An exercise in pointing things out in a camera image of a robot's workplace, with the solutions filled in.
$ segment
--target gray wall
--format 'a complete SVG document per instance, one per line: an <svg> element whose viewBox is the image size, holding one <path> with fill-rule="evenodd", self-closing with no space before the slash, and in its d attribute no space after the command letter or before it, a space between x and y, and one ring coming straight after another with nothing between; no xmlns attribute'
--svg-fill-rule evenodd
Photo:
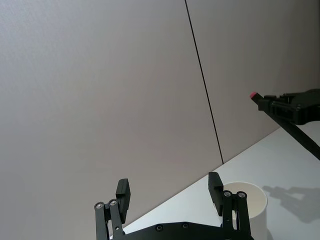
<svg viewBox="0 0 320 240"><path fill-rule="evenodd" d="M251 91L318 84L318 3L188 4L227 160L277 127ZM183 0L5 0L0 23L1 238L94 239L118 179L129 223L222 163Z"/></svg>
<svg viewBox="0 0 320 240"><path fill-rule="evenodd" d="M1 4L1 239L94 239L119 179L129 223L222 164L183 1Z"/></svg>

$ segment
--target red cap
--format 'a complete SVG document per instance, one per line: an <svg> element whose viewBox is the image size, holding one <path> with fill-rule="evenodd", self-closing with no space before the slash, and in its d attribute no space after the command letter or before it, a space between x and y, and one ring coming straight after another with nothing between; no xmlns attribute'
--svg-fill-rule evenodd
<svg viewBox="0 0 320 240"><path fill-rule="evenodd" d="M250 94L250 98L252 99L256 94L257 94L257 92L254 91L253 93Z"/></svg>

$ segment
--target white table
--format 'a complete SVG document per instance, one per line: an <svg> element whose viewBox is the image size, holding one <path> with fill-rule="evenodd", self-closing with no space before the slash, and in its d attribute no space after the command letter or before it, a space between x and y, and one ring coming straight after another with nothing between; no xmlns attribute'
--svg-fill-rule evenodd
<svg viewBox="0 0 320 240"><path fill-rule="evenodd" d="M301 129L320 143L320 122L308 123ZM319 239L320 161L283 129L276 130L215 171L224 184L244 181L264 189L268 196L269 240ZM220 219L208 191L208 176L205 176L124 230L130 233L158 223L183 221L219 226Z"/></svg>

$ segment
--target white cup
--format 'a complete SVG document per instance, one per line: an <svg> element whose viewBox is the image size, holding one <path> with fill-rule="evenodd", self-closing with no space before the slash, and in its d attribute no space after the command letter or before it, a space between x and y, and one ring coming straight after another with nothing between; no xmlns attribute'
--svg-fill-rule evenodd
<svg viewBox="0 0 320 240"><path fill-rule="evenodd" d="M265 192L258 186L248 182L230 182L223 186L223 190L236 194L239 191L247 194L251 236L254 240L267 240L267 204ZM232 213L233 228L237 229L236 215Z"/></svg>

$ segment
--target robotic arm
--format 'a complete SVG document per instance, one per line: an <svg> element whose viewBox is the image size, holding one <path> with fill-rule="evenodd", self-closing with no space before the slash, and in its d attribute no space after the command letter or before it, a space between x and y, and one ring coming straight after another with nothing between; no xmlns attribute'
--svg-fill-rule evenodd
<svg viewBox="0 0 320 240"><path fill-rule="evenodd" d="M279 97L253 92L251 99L305 149L320 160L320 147L296 125L320 121L320 89L285 93Z"/></svg>
<svg viewBox="0 0 320 240"><path fill-rule="evenodd" d="M94 206L96 240L109 240L108 222L112 223L114 240L254 240L251 237L247 194L233 194L224 190L220 176L209 172L208 190L218 215L222 216L221 227L192 222L160 223L129 234L122 224L126 222L130 201L128 179L121 179L116 189L116 198L108 203L98 202ZM232 211L236 213L236 229L233 228Z"/></svg>

